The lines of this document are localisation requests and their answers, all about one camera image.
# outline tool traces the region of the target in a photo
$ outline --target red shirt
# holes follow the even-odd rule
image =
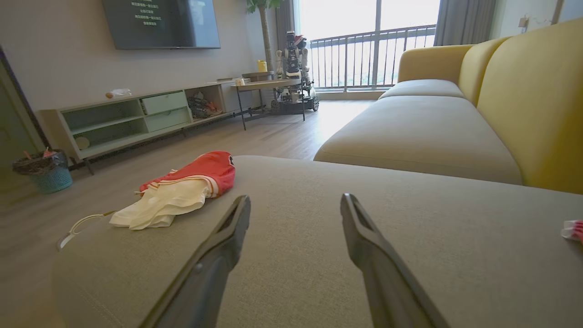
[[[148,188],[158,189],[161,184],[177,183],[183,180],[202,179],[207,181],[210,190],[209,198],[216,198],[233,188],[235,182],[235,165],[233,157],[228,152],[214,151],[199,156],[194,162],[178,171],[149,181],[140,187],[143,193]]]

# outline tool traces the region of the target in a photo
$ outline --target sofa seat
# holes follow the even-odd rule
[[[455,83],[438,79],[399,82],[383,93],[379,99],[390,96],[448,96],[464,98],[463,93]]]
[[[466,99],[379,99],[333,135],[314,160],[522,184],[511,154]]]
[[[234,164],[232,190],[168,228],[130,231],[104,218],[73,238],[54,265],[66,326],[138,327],[247,194],[249,229],[217,328],[372,327],[346,248],[342,193],[358,197],[452,328],[583,322],[581,248],[559,235],[563,221],[580,219],[581,195],[307,160],[236,156]]]

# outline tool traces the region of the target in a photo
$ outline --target clothing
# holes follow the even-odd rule
[[[131,230],[170,226],[176,215],[198,210],[206,198],[219,197],[231,189],[234,178],[229,153],[206,153],[178,171],[143,184],[142,198],[116,212],[110,223]]]

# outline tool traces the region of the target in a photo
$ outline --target light green drawer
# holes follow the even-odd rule
[[[185,107],[148,116],[145,119],[148,131],[154,132],[174,125],[190,122],[190,113],[188,112],[188,108]]]
[[[167,95],[142,98],[142,104],[146,115],[156,114],[163,111],[188,107],[188,102],[186,101],[186,95],[184,91],[169,93]]]

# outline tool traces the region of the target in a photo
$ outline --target yellow cup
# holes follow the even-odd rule
[[[259,69],[259,72],[267,72],[267,62],[264,60],[258,60],[257,68]]]

